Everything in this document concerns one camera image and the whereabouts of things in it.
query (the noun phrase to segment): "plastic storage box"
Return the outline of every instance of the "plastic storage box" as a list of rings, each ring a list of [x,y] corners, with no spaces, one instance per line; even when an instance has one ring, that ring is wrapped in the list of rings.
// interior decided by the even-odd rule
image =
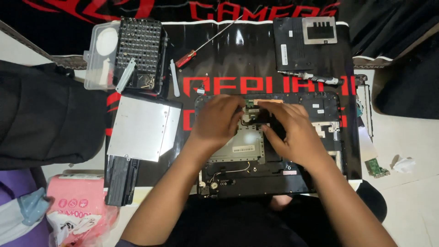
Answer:
[[[88,90],[115,89],[113,70],[116,59],[120,21],[94,26],[90,50],[84,51],[87,61],[84,87]]]

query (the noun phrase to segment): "precision screwdriver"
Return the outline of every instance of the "precision screwdriver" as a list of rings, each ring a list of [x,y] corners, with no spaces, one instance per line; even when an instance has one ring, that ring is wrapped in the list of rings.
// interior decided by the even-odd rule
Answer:
[[[229,28],[233,23],[235,23],[235,21],[241,19],[242,15],[234,20],[232,23],[230,23],[227,27],[225,27],[223,30],[221,30],[219,33],[217,33],[214,37],[212,37],[211,39],[209,39],[206,43],[204,43],[202,46],[198,47],[197,50],[191,50],[188,54],[184,55],[182,58],[180,58],[175,65],[177,66],[177,68],[180,68],[181,66],[185,65],[187,62],[189,62],[193,57],[196,56],[197,51],[201,49],[201,47],[207,45],[210,41],[212,41],[213,39],[215,39],[215,37],[217,37],[218,35],[220,35],[222,32],[224,32],[227,28]]]
[[[278,71],[281,74],[287,75],[287,76],[294,76],[298,78],[302,78],[304,80],[311,80],[316,82],[323,82],[325,84],[329,85],[342,85],[343,81],[339,80],[334,77],[323,77],[323,76],[315,76],[313,74],[308,74],[306,72],[300,73],[300,72],[288,72],[288,71]]]

